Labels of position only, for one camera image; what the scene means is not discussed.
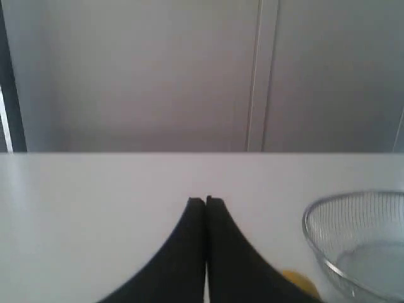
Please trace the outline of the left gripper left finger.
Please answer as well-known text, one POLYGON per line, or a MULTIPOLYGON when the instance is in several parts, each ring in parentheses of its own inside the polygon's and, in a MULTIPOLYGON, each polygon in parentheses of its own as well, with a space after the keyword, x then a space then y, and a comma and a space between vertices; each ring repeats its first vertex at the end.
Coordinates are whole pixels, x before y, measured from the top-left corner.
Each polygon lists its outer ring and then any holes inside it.
POLYGON ((190 198, 180 220, 151 260, 102 302, 203 302, 206 205, 190 198))

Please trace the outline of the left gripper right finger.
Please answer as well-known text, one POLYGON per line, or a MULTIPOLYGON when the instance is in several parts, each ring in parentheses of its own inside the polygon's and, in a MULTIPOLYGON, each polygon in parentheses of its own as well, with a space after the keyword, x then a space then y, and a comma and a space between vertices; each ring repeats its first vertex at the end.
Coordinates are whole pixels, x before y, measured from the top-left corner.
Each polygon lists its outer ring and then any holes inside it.
POLYGON ((222 199, 207 197, 206 228, 210 302, 320 302, 261 257, 222 199))

